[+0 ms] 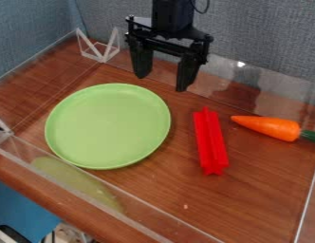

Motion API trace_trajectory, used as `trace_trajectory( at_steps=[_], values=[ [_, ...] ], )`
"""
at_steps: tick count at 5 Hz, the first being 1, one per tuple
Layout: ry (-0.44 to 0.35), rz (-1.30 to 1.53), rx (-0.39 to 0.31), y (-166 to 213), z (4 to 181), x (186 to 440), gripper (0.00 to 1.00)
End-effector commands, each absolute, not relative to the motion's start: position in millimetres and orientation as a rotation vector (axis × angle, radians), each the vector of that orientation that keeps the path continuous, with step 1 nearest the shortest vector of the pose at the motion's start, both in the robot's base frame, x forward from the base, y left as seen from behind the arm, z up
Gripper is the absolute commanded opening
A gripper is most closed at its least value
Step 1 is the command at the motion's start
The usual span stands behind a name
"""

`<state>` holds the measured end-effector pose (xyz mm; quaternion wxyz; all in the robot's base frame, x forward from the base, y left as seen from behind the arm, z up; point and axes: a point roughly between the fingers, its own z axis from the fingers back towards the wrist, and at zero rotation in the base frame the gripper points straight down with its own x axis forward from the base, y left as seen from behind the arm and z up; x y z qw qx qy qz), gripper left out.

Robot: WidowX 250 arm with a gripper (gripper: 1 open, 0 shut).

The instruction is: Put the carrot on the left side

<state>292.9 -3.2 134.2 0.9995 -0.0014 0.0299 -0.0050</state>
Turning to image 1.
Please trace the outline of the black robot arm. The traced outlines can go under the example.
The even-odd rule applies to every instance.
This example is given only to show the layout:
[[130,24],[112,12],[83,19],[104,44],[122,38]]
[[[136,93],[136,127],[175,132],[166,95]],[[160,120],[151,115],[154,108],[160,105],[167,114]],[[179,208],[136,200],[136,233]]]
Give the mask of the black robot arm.
[[151,17],[128,15],[126,42],[132,72],[142,79],[152,70],[154,52],[179,57],[175,90],[183,92],[194,83],[206,63],[213,37],[192,27],[195,0],[152,0]]

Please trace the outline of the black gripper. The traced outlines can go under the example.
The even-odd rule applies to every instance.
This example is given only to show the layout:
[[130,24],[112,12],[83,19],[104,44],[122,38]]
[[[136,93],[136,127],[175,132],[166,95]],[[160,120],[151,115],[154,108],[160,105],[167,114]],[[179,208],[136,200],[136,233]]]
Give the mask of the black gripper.
[[206,61],[213,37],[191,25],[175,32],[155,30],[151,27],[151,19],[146,17],[130,15],[126,22],[126,42],[130,46],[132,72],[138,79],[144,78],[151,72],[152,50],[176,57],[184,53],[194,54],[184,54],[178,63],[175,90],[183,92],[194,83],[199,67]]

